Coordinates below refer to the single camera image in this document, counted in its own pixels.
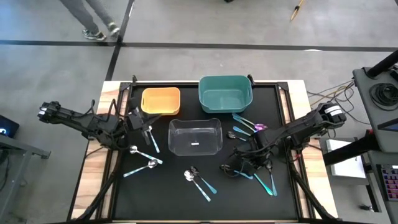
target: teal-handled fork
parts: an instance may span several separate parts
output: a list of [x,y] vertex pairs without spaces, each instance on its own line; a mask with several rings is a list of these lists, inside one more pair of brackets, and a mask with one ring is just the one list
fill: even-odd
[[254,174],[254,176],[256,177],[256,179],[260,182],[260,184],[262,185],[262,187],[264,187],[264,189],[267,191],[267,193],[271,196],[273,196],[274,194],[272,193],[272,190],[267,187],[267,185],[260,179],[260,177],[257,174]]
[[245,125],[246,127],[248,127],[250,130],[252,130],[253,132],[257,132],[256,130],[254,130],[252,127],[250,127],[250,125],[246,124],[244,121],[242,121],[241,119],[233,116],[233,119],[243,125]]
[[240,129],[240,128],[236,127],[236,126],[233,126],[233,129],[234,129],[234,131],[237,131],[237,132],[239,132],[239,133],[242,133],[242,134],[245,134],[245,135],[247,135],[247,136],[250,136],[249,133],[243,131],[242,129]]

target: metal utensil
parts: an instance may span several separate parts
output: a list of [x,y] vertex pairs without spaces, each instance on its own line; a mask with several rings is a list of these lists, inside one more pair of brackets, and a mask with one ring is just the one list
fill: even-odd
[[234,172],[237,173],[237,174],[241,174],[242,176],[244,176],[247,179],[251,179],[251,180],[253,179],[253,176],[249,176],[249,175],[247,175],[245,173],[242,173],[242,172],[239,172],[239,171],[236,171],[236,170],[234,170]]
[[236,113],[233,113],[232,116],[237,117],[237,118],[239,118],[240,120],[245,121],[245,122],[247,122],[247,123],[253,125],[254,128],[255,128],[257,131],[261,131],[261,130],[264,130],[264,129],[267,129],[267,128],[268,128],[267,126],[265,126],[265,125],[263,125],[263,124],[254,124],[253,122],[249,121],[249,120],[246,119],[246,118],[243,118],[243,117],[237,115]]
[[278,196],[278,193],[277,193],[276,187],[275,187],[275,183],[274,183],[274,178],[273,178],[273,176],[272,176],[272,161],[271,161],[270,159],[268,159],[268,160],[266,161],[266,168],[267,168],[267,170],[269,171],[269,175],[270,175],[270,177],[271,177],[272,194],[273,194],[274,196]]
[[267,193],[269,195],[273,196],[271,189],[269,187],[267,187],[267,185],[260,179],[260,177],[257,174],[254,174],[254,176],[260,182],[262,187],[264,187],[264,189],[267,191]]
[[152,126],[150,125],[150,126],[149,126],[149,129],[148,129],[147,131],[149,132],[150,138],[152,139],[152,142],[154,143],[156,152],[157,152],[157,153],[160,153],[159,147],[157,147],[157,144],[156,144],[154,135],[152,134],[152,131],[151,131],[151,130],[152,130]]
[[138,151],[138,147],[137,146],[130,146],[130,153],[131,154],[138,153],[138,154],[141,154],[141,155],[145,156],[146,158],[148,158],[150,160],[153,160],[153,159],[156,160],[157,163],[159,163],[159,164],[163,164],[163,161],[161,161],[160,159],[156,159],[153,156],[150,156],[148,154],[145,154],[143,152]]
[[240,128],[236,127],[236,126],[234,126],[233,129],[234,129],[234,131],[237,131],[237,132],[239,132],[239,133],[242,133],[242,134],[245,134],[245,135],[247,135],[247,136],[250,136],[249,133],[243,131],[242,129],[240,129]]
[[233,116],[233,119],[243,125],[245,125],[246,127],[248,127],[250,130],[252,130],[253,132],[256,132],[256,130],[254,130],[252,127],[250,127],[250,125],[246,124],[244,121],[242,121],[241,119]]
[[207,194],[206,194],[206,193],[201,189],[201,187],[195,182],[195,180],[194,180],[195,176],[194,176],[189,170],[186,170],[186,171],[184,172],[184,176],[185,176],[185,178],[186,178],[187,181],[192,181],[192,182],[196,185],[196,187],[200,190],[201,194],[207,199],[208,202],[211,201],[211,199],[209,198],[209,196],[207,196]]
[[246,141],[246,139],[241,138],[241,137],[238,137],[238,136],[235,135],[235,133],[233,133],[232,131],[228,131],[226,136],[227,136],[228,138],[230,138],[230,139],[239,139],[239,140],[242,140],[242,141]]
[[138,169],[135,169],[135,170],[133,170],[133,171],[130,171],[130,172],[128,172],[128,173],[125,173],[125,174],[123,174],[123,177],[128,177],[128,176],[130,176],[131,174],[135,174],[136,172],[138,172],[138,171],[140,171],[140,170],[143,170],[143,169],[145,169],[145,168],[147,168],[147,167],[149,167],[150,169],[152,169],[152,168],[154,168],[155,166],[157,166],[157,161],[156,160],[150,160],[149,162],[148,162],[148,165],[146,165],[146,166],[143,166],[143,167],[140,167],[140,168],[138,168]]
[[201,180],[204,181],[204,183],[207,185],[207,187],[211,190],[213,194],[217,194],[217,190],[214,187],[212,187],[207,181],[205,181],[202,176],[200,176],[198,168],[191,166],[190,170],[193,175],[198,176]]

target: concrete floor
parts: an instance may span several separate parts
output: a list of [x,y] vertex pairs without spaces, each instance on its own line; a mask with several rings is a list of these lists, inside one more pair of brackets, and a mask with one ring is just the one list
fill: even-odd
[[[127,0],[103,1],[121,23]],[[398,8],[394,0],[306,1],[289,22],[298,1],[137,0],[126,42],[178,42],[310,46],[395,47]],[[85,41],[82,26],[54,0],[0,0],[2,40]],[[39,122],[43,101],[85,111],[98,100],[113,47],[0,45],[0,114],[21,124],[17,138],[52,151],[33,158],[18,193],[14,213],[28,223],[66,219],[87,140],[64,126]],[[257,80],[302,79],[321,91],[352,78],[351,71],[373,66],[388,52],[307,52],[298,50],[121,49],[113,80],[197,80],[205,75],[252,74]],[[355,91],[352,115],[368,122]],[[369,126],[348,118],[340,137],[361,137]],[[340,218],[389,223],[382,213],[358,210],[369,204],[363,186],[331,183]]]

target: clear plastic container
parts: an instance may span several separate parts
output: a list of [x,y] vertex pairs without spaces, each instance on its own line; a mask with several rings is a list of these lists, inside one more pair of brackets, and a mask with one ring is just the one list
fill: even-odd
[[178,156],[215,155],[223,147],[219,119],[180,121],[169,124],[169,150]]

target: screen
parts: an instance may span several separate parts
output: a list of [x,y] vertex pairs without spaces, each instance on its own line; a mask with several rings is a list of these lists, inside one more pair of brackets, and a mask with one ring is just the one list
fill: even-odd
[[13,138],[19,128],[19,124],[0,115],[0,134]]

